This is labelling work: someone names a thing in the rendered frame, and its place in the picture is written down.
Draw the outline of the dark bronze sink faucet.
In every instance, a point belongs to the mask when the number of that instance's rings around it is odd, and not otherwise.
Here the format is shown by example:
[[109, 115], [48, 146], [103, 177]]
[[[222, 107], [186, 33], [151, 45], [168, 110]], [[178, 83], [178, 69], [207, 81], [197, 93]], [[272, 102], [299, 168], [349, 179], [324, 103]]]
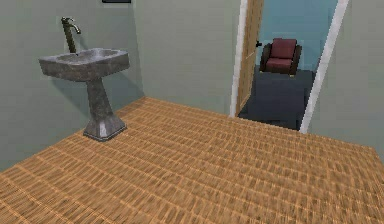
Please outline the dark bronze sink faucet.
[[74, 29], [77, 34], [81, 33], [81, 29], [77, 25], [74, 24], [74, 19], [73, 18], [62, 17], [61, 18], [61, 23], [62, 23], [62, 26], [63, 26], [64, 34], [65, 34], [65, 37], [66, 37], [66, 41], [67, 41], [67, 44], [68, 44], [69, 52], [70, 53], [75, 53], [76, 52], [76, 46], [75, 46], [75, 42], [74, 42], [74, 39], [73, 39], [73, 35], [72, 35], [71, 29]]

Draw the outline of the grey stone pedestal sink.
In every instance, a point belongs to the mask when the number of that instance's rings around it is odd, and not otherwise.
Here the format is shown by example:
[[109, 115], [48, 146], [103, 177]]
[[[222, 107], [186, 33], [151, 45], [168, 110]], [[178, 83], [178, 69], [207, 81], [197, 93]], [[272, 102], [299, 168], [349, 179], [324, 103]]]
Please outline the grey stone pedestal sink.
[[103, 77], [130, 67], [126, 51], [92, 48], [78, 53], [44, 56], [38, 61], [46, 76], [86, 83], [90, 120], [83, 132], [85, 136], [104, 142], [127, 128], [112, 111], [102, 81]]

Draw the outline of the light wooden room door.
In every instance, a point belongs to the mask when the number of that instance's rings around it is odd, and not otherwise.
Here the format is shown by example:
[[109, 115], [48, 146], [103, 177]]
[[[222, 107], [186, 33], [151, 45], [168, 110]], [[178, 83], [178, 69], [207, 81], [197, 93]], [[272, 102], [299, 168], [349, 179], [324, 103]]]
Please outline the light wooden room door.
[[247, 0], [235, 115], [240, 113], [251, 95], [263, 6], [264, 0]]

